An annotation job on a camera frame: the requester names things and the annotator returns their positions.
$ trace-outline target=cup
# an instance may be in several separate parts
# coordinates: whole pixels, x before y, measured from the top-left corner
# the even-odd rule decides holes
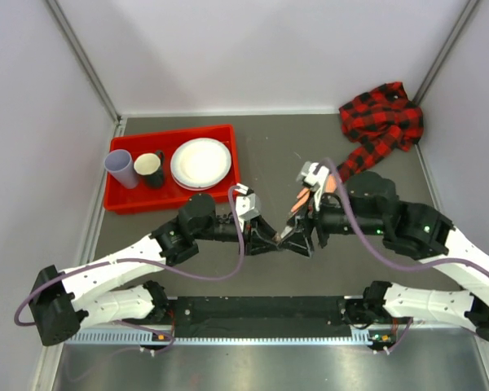
[[[165,155],[163,151],[144,153],[138,156],[134,162],[134,170],[143,178],[147,186],[155,189],[163,186],[165,174],[163,173],[163,162]]]
[[[105,169],[121,185],[127,189],[138,186],[139,178],[134,171],[134,162],[130,152],[125,149],[115,149],[110,152],[104,161]]]

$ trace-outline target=red tray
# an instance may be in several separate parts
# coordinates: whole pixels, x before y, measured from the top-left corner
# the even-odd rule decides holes
[[[170,159],[175,150],[183,143],[200,137],[214,138],[225,144],[230,151],[231,168],[227,176],[216,186],[203,191],[210,194],[216,202],[227,201],[228,187],[240,181],[236,136],[232,125],[216,125],[113,138],[111,151],[126,149],[132,155],[133,160],[136,160],[141,154],[162,150],[165,153],[163,164],[165,184],[159,189],[152,189],[141,180],[135,189],[128,190],[108,174],[104,197],[106,210],[118,214],[129,214],[158,209],[176,209],[184,205],[192,194],[198,191],[183,189],[174,181],[170,172]]]

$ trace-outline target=flannel shirt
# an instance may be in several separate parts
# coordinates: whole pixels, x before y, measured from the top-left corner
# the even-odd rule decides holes
[[[395,148],[409,151],[424,132],[421,109],[408,99],[401,82],[383,84],[339,109],[342,133],[362,145],[338,170],[343,182],[373,167]]]

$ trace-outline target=plate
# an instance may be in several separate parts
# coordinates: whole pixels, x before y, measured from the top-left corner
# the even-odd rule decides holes
[[[228,148],[213,138],[195,138],[172,155],[170,170],[174,181],[192,191],[217,185],[231,168]]]

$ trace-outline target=white wall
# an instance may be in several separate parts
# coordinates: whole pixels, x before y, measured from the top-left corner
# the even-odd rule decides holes
[[[41,344],[13,314],[41,268],[77,261],[111,136],[42,2],[1,0],[0,390],[29,389]]]
[[[489,253],[489,0],[422,104],[421,149],[447,215]]]
[[[328,110],[413,96],[465,0],[59,0],[122,113]]]

